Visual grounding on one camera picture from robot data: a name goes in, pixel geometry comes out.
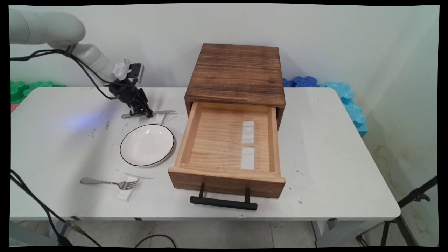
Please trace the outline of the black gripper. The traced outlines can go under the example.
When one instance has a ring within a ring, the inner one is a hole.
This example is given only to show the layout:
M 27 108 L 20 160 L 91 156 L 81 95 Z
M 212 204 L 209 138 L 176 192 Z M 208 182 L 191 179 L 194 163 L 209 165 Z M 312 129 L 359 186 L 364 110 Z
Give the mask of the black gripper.
M 119 101 L 129 105 L 131 117 L 145 115 L 147 118 L 152 118 L 153 111 L 148 105 L 148 99 L 144 90 L 136 86 L 137 83 L 136 79 L 124 79 L 123 81 L 116 79 L 114 84 L 108 85 L 108 89 L 118 97 Z

